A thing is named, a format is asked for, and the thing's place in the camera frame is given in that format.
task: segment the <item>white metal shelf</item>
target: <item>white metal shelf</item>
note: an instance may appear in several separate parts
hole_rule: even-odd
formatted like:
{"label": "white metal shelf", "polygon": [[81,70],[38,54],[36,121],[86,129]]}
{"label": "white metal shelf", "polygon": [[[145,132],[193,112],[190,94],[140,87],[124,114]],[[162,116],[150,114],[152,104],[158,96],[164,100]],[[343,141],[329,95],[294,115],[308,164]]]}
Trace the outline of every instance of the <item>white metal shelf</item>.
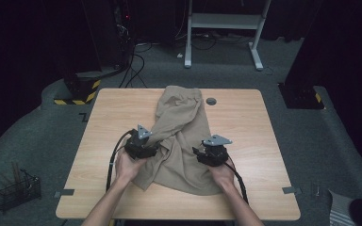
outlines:
{"label": "white metal shelf", "polygon": [[193,13],[192,27],[257,29],[260,15]]}
{"label": "white metal shelf", "polygon": [[226,29],[247,29],[256,30],[255,39],[249,42],[249,50],[255,62],[258,71],[263,70],[260,56],[257,52],[257,44],[260,40],[261,31],[266,21],[267,12],[272,0],[265,0],[265,6],[260,15],[241,15],[241,14],[215,14],[215,13],[192,13],[192,0],[189,0],[188,34],[185,50],[186,68],[192,66],[191,33],[193,27],[201,28],[226,28]]}

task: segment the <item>shelf leg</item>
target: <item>shelf leg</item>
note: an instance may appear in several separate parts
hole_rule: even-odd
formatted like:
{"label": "shelf leg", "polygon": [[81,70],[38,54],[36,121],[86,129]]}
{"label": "shelf leg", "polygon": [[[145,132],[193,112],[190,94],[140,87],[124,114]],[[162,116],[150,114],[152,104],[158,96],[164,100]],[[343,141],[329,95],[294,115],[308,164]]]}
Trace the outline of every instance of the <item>shelf leg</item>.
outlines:
{"label": "shelf leg", "polygon": [[185,47],[185,68],[192,66],[192,48],[190,44],[192,34],[192,0],[189,0],[189,13],[188,13],[188,31],[187,31],[187,44]]}
{"label": "shelf leg", "polygon": [[257,30],[255,32],[255,40],[254,42],[249,42],[249,50],[252,53],[252,58],[255,62],[255,67],[258,71],[263,71],[263,64],[261,63],[260,56],[257,52],[257,44],[260,40],[261,32],[263,31],[264,23],[266,22],[267,12],[269,11],[270,3],[272,0],[266,0],[266,4],[264,6],[263,12],[261,13],[260,21],[258,22]]}

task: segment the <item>forearm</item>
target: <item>forearm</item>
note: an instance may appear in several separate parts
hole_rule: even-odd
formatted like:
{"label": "forearm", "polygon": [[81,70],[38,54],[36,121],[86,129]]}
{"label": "forearm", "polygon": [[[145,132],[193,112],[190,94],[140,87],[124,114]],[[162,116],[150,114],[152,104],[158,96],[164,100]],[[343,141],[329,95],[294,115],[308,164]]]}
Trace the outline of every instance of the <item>forearm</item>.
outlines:
{"label": "forearm", "polygon": [[263,222],[258,218],[256,213],[249,206],[249,204],[246,203],[244,199],[242,199],[234,185],[224,187],[223,192],[231,204],[231,208],[233,213],[235,214],[235,217],[237,218],[238,225],[264,225]]}
{"label": "forearm", "polygon": [[127,185],[126,180],[116,179],[110,189],[90,211],[82,225],[107,226]]}

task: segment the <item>wrist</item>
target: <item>wrist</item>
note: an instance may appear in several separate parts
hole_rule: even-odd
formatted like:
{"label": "wrist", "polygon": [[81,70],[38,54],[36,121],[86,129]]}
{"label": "wrist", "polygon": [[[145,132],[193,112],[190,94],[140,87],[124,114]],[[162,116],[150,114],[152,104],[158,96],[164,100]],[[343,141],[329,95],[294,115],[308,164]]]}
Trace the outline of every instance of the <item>wrist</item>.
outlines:
{"label": "wrist", "polygon": [[112,187],[116,186],[120,189],[125,189],[129,183],[130,183],[130,180],[127,178],[116,177],[116,179],[114,179]]}
{"label": "wrist", "polygon": [[224,193],[225,195],[230,195],[230,194],[233,194],[235,192],[238,192],[237,188],[234,186],[234,184],[231,184],[231,183],[225,183],[225,184],[222,184],[220,186],[220,188],[222,189],[222,193]]}

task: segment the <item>beige cloth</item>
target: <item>beige cloth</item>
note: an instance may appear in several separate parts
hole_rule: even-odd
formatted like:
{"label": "beige cloth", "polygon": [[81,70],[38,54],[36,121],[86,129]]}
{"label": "beige cloth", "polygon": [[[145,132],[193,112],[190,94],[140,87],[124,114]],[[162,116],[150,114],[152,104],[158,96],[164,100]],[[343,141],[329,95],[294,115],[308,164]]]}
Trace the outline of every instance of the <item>beige cloth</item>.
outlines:
{"label": "beige cloth", "polygon": [[210,137],[200,90],[166,87],[151,131],[147,145],[159,141],[160,148],[140,169],[134,184],[146,190],[155,182],[195,195],[221,192],[207,166],[199,163],[192,151],[192,147],[202,150],[202,140]]}

